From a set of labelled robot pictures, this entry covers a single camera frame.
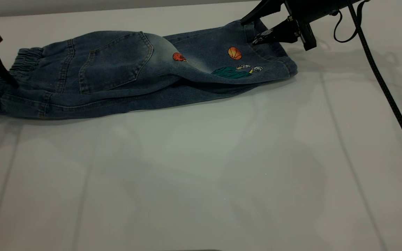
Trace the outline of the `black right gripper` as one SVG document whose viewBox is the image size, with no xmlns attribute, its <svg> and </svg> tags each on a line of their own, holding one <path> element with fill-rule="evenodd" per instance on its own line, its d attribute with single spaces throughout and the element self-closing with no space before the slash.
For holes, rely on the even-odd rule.
<svg viewBox="0 0 402 251">
<path fill-rule="evenodd" d="M 285 3 L 289 12 L 288 18 L 275 27 L 259 33 L 252 44 L 295 43 L 300 38 L 305 51 L 308 51 L 317 46 L 311 22 L 328 15 L 336 16 L 341 9 L 357 2 L 359 0 L 262 0 L 241 19 L 241 25 L 277 13 Z"/>
</svg>

